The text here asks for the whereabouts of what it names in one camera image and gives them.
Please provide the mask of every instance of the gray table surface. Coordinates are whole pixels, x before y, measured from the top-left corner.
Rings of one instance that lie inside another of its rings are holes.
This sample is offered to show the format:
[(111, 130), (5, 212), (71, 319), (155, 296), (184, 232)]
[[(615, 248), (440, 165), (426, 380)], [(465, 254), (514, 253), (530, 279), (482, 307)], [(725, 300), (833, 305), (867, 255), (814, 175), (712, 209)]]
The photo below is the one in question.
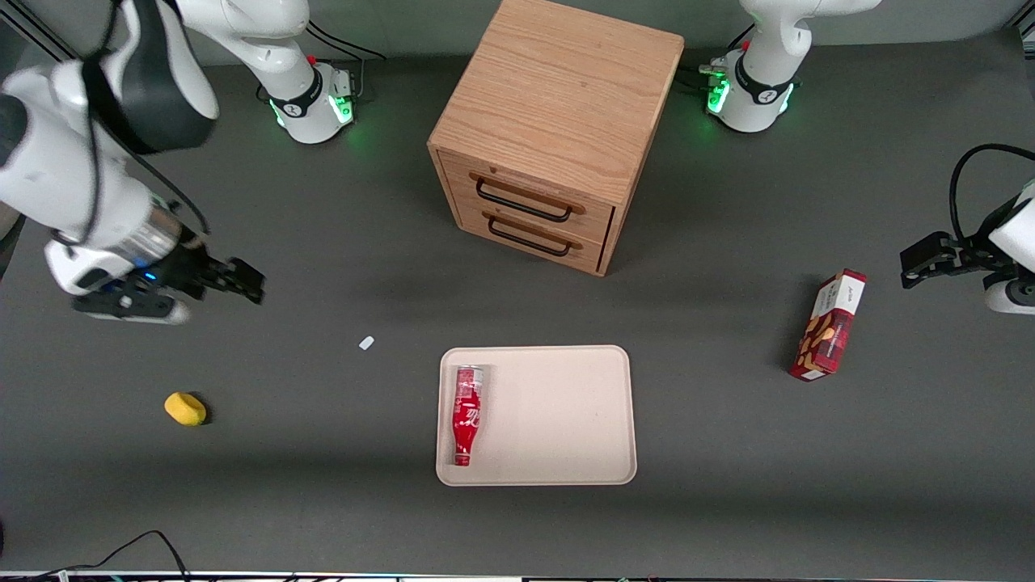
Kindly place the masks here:
[[(215, 255), (267, 274), (262, 307), (213, 293), (181, 327), (94, 321), (26, 228), (0, 285), (0, 566), (160, 528), (195, 570), (1035, 577), (1035, 320), (987, 311), (978, 275), (898, 283), (898, 251), (948, 227), (956, 158), (1035, 146), (1015, 34), (819, 48), (762, 135), (677, 88), (602, 280), (452, 224), (424, 142), (464, 63), (372, 65), (355, 126), (313, 147), (245, 69), (209, 70), (215, 135), (156, 165)], [(1031, 175), (975, 159), (966, 228)], [(842, 267), (869, 275), (842, 371), (801, 383), (785, 370)], [(631, 358), (631, 484), (439, 483), (443, 352), (601, 343)], [(175, 425), (174, 390), (215, 421)], [(111, 565), (172, 562), (153, 542)]]

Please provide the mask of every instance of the drawer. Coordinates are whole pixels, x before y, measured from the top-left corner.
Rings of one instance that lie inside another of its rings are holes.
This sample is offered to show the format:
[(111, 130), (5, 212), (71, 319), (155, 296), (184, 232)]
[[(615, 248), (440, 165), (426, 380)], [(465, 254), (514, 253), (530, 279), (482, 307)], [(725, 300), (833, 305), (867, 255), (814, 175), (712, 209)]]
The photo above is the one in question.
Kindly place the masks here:
[(598, 242), (503, 216), (487, 210), (483, 205), (457, 204), (456, 210), (460, 213), (461, 228), (470, 233), (596, 274), (602, 249)]
[(576, 199), (482, 161), (447, 152), (439, 156), (457, 206), (483, 207), (498, 216), (601, 243), (607, 237), (610, 205)]

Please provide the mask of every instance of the red cardboard box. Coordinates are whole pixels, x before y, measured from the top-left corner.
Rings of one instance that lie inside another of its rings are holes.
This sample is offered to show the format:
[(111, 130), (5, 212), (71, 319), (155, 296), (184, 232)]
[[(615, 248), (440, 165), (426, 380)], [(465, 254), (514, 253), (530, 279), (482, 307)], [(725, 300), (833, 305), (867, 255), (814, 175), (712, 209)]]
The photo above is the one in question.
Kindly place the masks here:
[(866, 275), (849, 269), (823, 284), (798, 344), (792, 376), (811, 382), (837, 372), (865, 285)]

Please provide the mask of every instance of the wooden drawer cabinet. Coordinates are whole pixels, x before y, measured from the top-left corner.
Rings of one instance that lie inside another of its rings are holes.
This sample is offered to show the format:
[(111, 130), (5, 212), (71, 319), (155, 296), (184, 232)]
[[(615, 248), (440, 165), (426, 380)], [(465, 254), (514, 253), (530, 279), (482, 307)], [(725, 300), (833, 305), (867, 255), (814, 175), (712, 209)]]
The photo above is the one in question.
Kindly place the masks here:
[(603, 275), (681, 37), (503, 0), (427, 146), (460, 228)]

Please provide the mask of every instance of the red bottle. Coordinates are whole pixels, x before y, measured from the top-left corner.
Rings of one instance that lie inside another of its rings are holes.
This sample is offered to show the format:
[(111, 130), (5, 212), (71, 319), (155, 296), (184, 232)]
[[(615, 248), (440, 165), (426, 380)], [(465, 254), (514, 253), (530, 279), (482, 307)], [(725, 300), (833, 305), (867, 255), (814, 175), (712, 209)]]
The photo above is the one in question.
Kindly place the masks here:
[(481, 420), (481, 381), (484, 372), (476, 366), (456, 369), (456, 399), (453, 401), (453, 438), (456, 453), (453, 463), (459, 467), (471, 464), (471, 445)]

